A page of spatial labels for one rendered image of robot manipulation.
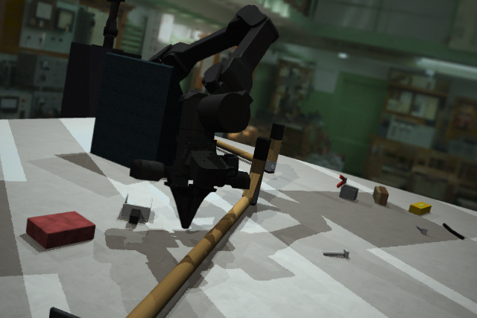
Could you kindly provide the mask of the red rectangular block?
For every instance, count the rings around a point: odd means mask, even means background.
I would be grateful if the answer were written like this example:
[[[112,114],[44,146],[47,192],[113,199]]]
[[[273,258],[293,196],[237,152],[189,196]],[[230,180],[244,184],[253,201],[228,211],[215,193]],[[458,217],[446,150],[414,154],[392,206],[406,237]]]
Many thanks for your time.
[[[73,212],[42,215],[27,219],[26,233],[44,249],[93,240],[95,224]]]

